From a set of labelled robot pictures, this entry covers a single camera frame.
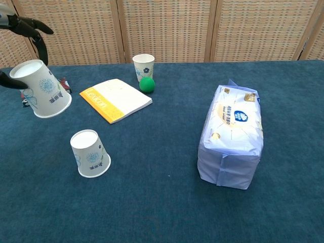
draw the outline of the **upside-down paper cup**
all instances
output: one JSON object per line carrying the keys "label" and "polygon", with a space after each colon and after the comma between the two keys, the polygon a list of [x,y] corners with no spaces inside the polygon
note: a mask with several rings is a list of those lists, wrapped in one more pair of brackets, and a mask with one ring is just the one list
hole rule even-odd
{"label": "upside-down paper cup", "polygon": [[82,130],[77,132],[72,136],[70,144],[78,171],[83,177],[98,177],[109,169],[110,156],[95,131]]}
{"label": "upside-down paper cup", "polygon": [[71,95],[42,60],[29,60],[17,65],[10,71],[10,77],[28,85],[27,89],[20,91],[40,118],[56,116],[71,104]]}
{"label": "upside-down paper cup", "polygon": [[150,54],[139,54],[133,57],[138,82],[143,77],[153,78],[153,65],[155,58]]}

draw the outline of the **book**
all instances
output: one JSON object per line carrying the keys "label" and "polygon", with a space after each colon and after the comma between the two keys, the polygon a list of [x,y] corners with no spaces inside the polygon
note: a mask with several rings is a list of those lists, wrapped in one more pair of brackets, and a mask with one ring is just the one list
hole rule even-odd
{"label": "book", "polygon": [[152,103],[150,97],[117,78],[94,85],[80,95],[110,124]]}

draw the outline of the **tissue package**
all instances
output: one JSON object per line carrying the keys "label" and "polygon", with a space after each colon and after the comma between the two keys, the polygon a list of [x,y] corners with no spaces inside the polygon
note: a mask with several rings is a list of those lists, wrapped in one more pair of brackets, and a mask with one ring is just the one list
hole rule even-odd
{"label": "tissue package", "polygon": [[256,90],[219,86],[202,130],[197,167],[218,186],[247,189],[261,158],[263,132]]}

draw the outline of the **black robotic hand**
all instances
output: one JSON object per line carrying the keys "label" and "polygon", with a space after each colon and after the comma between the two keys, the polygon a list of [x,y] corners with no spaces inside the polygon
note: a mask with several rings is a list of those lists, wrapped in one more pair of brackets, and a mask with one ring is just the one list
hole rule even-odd
{"label": "black robotic hand", "polygon": [[[53,30],[39,20],[17,16],[14,11],[6,5],[0,4],[0,29],[8,29],[13,33],[31,38],[36,46],[39,58],[48,65],[48,55],[45,42],[39,29],[45,34],[53,34]],[[0,85],[12,89],[26,89],[23,82],[11,79],[0,71]]]}

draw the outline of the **wicker panel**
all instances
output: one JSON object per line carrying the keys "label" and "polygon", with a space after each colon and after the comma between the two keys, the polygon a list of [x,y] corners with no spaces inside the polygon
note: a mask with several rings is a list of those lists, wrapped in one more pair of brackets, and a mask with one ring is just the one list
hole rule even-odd
{"label": "wicker panel", "polygon": [[126,60],[150,53],[156,62],[203,62],[210,5],[210,0],[118,1]]}
{"label": "wicker panel", "polygon": [[309,54],[307,55],[307,59],[324,60],[324,24],[322,25]]}
{"label": "wicker panel", "polygon": [[[10,1],[0,0],[12,8]],[[16,35],[9,30],[0,29],[0,67],[14,67],[19,63],[33,59],[24,37]]]}
{"label": "wicker panel", "polygon": [[311,0],[218,1],[217,11],[221,12],[216,17],[212,61],[296,59],[293,55],[317,3]]}
{"label": "wicker panel", "polygon": [[26,17],[39,19],[54,34],[42,34],[49,65],[119,63],[109,1],[19,0]]}

